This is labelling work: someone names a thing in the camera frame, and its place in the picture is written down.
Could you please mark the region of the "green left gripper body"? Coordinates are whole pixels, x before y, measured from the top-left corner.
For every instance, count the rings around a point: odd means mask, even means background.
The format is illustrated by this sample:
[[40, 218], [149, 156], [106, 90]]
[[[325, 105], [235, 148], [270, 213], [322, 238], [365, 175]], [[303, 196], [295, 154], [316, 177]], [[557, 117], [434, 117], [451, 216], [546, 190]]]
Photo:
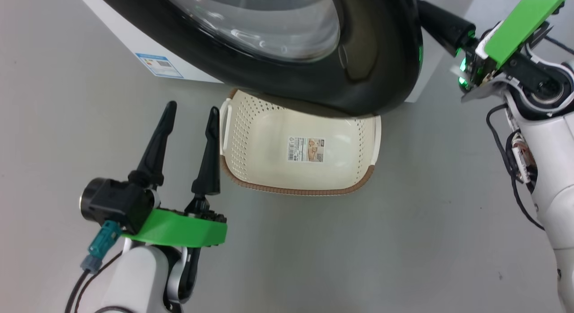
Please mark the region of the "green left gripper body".
[[224, 243], [227, 231], [227, 223], [153, 209], [138, 234], [123, 233], [122, 236], [152, 245], [203, 248]]

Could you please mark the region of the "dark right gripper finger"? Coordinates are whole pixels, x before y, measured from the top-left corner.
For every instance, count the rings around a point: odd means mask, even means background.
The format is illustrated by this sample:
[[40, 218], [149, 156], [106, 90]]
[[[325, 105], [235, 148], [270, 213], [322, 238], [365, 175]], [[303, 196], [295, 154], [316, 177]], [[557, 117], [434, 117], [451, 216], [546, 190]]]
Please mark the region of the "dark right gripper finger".
[[474, 51], [473, 23], [425, 0], [417, 0], [417, 8], [422, 28], [451, 56], [456, 57], [460, 51]]

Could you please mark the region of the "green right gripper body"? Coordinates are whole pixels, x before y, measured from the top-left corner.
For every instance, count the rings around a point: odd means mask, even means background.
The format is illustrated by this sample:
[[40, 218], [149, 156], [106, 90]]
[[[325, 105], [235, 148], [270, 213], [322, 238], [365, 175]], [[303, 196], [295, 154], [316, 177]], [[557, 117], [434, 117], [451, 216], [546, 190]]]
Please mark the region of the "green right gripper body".
[[564, 6], [566, 0], [521, 0], [497, 29], [476, 38], [474, 24], [463, 21], [457, 31], [457, 49], [465, 52], [458, 71], [459, 87], [471, 90], [499, 73], [518, 80], [529, 90], [563, 90], [567, 76], [535, 62], [522, 53], [545, 21]]

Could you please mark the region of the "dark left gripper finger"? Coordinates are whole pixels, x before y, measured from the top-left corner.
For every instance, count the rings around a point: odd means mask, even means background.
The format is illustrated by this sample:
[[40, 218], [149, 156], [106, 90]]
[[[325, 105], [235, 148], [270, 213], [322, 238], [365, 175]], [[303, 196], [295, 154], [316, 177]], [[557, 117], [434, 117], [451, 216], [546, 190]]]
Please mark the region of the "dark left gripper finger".
[[128, 182], [140, 187], [158, 187], [164, 184], [163, 165], [169, 135], [175, 124], [178, 103], [167, 103], [162, 117], [135, 170], [128, 175]]
[[197, 178], [192, 183], [193, 200], [186, 207], [187, 213], [203, 213], [209, 210], [207, 196], [221, 193], [220, 111], [212, 107], [205, 129], [207, 139]]

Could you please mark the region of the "black round glass washer door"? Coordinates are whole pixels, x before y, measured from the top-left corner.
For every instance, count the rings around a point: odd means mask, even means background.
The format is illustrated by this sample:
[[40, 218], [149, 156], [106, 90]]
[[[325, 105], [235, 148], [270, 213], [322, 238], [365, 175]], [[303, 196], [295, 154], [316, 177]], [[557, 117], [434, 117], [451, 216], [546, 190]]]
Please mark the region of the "black round glass washer door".
[[386, 113], [422, 67], [416, 0], [103, 0], [209, 76], [324, 117]]

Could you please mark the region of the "cream perforated laundry basket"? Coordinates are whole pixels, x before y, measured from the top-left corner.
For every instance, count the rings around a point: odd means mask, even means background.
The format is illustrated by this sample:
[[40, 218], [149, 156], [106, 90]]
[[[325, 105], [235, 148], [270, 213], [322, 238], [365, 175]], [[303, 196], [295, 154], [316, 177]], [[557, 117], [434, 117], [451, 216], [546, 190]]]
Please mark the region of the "cream perforated laundry basket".
[[[381, 117], [300, 113], [234, 89], [221, 106], [221, 168], [238, 186], [275, 194], [346, 195], [371, 178]], [[323, 163], [287, 161], [288, 137], [325, 139]]]

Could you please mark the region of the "blue energy label sticker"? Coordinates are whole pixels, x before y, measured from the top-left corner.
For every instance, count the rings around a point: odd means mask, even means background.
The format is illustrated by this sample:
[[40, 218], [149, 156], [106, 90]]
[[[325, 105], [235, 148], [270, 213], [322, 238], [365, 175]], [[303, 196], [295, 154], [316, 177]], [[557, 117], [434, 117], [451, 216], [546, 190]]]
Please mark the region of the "blue energy label sticker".
[[148, 70], [157, 77], [184, 79], [168, 58], [152, 54], [135, 53]]

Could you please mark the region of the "product label sticker with barcode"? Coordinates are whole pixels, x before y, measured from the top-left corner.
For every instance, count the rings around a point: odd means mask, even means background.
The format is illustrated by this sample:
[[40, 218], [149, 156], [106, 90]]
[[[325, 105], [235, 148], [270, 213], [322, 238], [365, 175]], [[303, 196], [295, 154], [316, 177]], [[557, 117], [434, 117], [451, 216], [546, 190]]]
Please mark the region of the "product label sticker with barcode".
[[287, 140], [287, 161], [323, 163], [325, 145], [325, 139], [290, 136]]

